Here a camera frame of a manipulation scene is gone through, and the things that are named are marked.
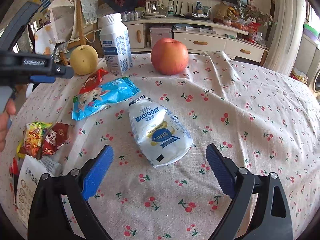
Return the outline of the person's left hand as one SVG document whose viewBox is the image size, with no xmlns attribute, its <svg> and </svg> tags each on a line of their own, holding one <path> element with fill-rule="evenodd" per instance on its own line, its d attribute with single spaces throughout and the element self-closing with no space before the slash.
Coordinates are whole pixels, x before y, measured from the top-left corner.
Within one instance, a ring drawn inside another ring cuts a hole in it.
<svg viewBox="0 0 320 240">
<path fill-rule="evenodd" d="M 5 107 L 4 112 L 1 114 L 0 118 L 0 151 L 2 152 L 5 148 L 5 138 L 8 133 L 7 124 L 9 117 L 16 114 L 15 102 L 12 99 L 9 99 Z"/>
</svg>

